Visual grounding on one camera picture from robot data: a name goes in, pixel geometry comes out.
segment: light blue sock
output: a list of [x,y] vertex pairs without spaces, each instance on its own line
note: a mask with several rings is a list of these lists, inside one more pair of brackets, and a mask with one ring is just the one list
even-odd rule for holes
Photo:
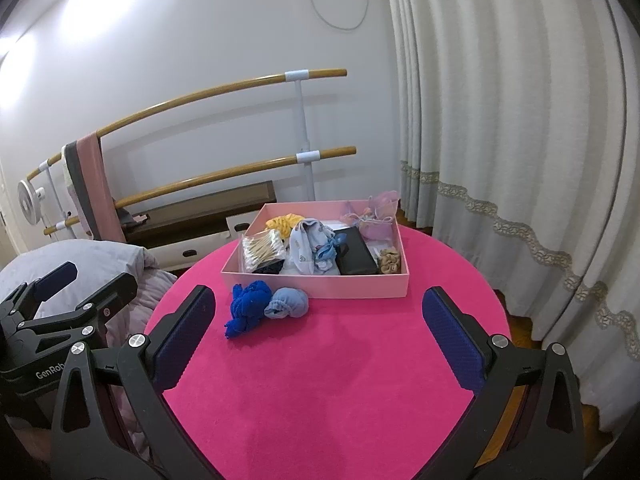
[[309,310],[309,298],[304,290],[298,288],[279,288],[274,293],[264,315],[271,319],[283,317],[302,317]]

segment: black wallet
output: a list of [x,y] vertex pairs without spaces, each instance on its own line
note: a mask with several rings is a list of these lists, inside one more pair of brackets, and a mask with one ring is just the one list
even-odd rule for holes
[[344,234],[346,240],[340,244],[335,263],[343,276],[377,274],[378,265],[371,256],[364,238],[357,227],[338,229],[336,234]]

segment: round table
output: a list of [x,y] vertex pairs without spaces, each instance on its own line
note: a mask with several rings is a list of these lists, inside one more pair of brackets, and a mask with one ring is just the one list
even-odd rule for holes
[[158,303],[147,333],[195,285],[215,294],[215,318],[164,397],[227,480],[408,480],[462,416],[472,394],[426,326],[422,295],[442,286],[489,334],[509,335],[504,310],[451,248],[408,228],[401,236],[411,272],[405,298],[310,300],[305,317],[265,319],[227,340],[232,297],[220,270],[232,242]]

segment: white wall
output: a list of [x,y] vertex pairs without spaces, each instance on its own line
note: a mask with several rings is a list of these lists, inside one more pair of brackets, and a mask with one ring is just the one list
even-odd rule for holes
[[[357,23],[364,9],[364,0],[316,3],[325,17],[345,26]],[[317,199],[366,198],[394,189],[398,90],[391,27],[388,0],[370,0],[364,24],[350,33],[321,23],[309,0],[58,1],[0,67],[0,165],[14,237],[19,232],[28,248],[47,242],[42,224],[32,227],[22,216],[16,186],[66,142],[181,94],[299,68],[349,70],[347,78],[303,82],[312,148],[354,144],[358,149],[356,156],[315,163]],[[12,84],[7,96],[2,78],[16,72],[24,73],[24,85]],[[293,84],[251,89],[110,134],[103,150],[113,196],[290,155],[296,147],[294,102]],[[52,171],[63,206],[73,210],[60,165]],[[294,166],[193,188],[130,210],[267,179],[274,180],[279,201],[304,200],[302,168]],[[43,175],[34,184],[48,187]],[[46,213],[51,221],[59,219],[52,200]]]

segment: white curtain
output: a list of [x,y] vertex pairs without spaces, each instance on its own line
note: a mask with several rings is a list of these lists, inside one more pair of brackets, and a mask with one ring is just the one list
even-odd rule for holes
[[640,401],[640,38],[616,0],[390,0],[402,208],[564,344],[616,430]]

